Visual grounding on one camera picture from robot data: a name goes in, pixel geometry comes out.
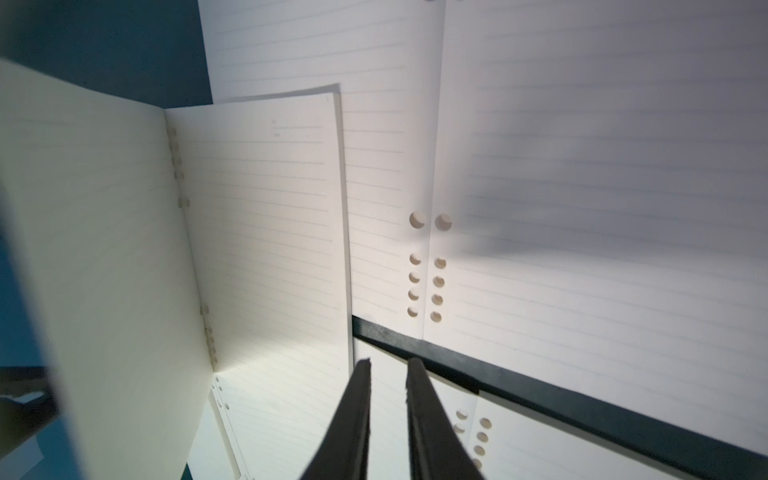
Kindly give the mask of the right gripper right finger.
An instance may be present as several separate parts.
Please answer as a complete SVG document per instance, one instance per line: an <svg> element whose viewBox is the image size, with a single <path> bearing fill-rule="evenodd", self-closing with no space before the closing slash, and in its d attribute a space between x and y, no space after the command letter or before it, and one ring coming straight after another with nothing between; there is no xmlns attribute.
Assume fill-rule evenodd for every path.
<svg viewBox="0 0 768 480"><path fill-rule="evenodd" d="M408 360L406 391L411 478L481 480L418 358Z"/></svg>

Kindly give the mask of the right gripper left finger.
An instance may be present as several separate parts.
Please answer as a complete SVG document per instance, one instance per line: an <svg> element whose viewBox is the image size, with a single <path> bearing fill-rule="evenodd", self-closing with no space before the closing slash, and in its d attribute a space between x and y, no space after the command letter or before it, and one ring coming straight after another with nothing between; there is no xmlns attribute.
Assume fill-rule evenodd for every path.
<svg viewBox="0 0 768 480"><path fill-rule="evenodd" d="M371 362L358 361L313 459L301 479L365 480L368 471Z"/></svg>

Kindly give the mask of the white lined notebook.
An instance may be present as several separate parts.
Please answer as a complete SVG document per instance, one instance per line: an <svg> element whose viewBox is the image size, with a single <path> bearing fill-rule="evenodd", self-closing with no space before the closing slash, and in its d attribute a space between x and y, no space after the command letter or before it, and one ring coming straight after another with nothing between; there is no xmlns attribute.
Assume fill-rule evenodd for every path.
<svg viewBox="0 0 768 480"><path fill-rule="evenodd" d="M88 479L297 479L352 370L339 95L1 64L1 214Z"/></svg>

